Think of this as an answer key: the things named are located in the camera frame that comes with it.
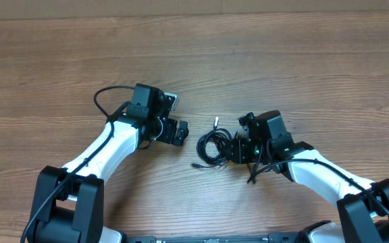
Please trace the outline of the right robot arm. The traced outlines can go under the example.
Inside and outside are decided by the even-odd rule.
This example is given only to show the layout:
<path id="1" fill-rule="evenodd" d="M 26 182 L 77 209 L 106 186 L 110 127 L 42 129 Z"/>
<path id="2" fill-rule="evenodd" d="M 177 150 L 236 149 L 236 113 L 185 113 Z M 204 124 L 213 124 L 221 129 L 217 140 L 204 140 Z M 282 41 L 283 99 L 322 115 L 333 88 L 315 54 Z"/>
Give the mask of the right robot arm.
<path id="1" fill-rule="evenodd" d="M 279 111 L 239 118 L 245 136 L 227 141 L 224 153 L 238 164 L 252 164 L 250 181 L 274 171 L 306 186 L 333 205 L 340 222 L 323 220 L 280 242 L 389 242 L 389 179 L 357 176 L 328 161 L 306 142 L 295 142 Z"/>

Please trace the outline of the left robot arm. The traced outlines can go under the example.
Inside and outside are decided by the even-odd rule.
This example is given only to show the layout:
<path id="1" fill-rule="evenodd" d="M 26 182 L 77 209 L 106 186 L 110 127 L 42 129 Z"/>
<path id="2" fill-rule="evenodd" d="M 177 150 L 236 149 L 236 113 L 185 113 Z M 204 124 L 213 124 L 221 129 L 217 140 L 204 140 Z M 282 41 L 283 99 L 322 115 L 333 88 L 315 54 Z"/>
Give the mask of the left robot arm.
<path id="1" fill-rule="evenodd" d="M 83 153 L 39 173 L 22 242 L 127 242 L 125 233 L 104 224 L 106 183 L 143 142 L 182 146 L 189 133 L 186 121 L 169 117 L 176 94 L 145 84 L 131 90 L 130 101 L 105 114 L 102 133 Z"/>

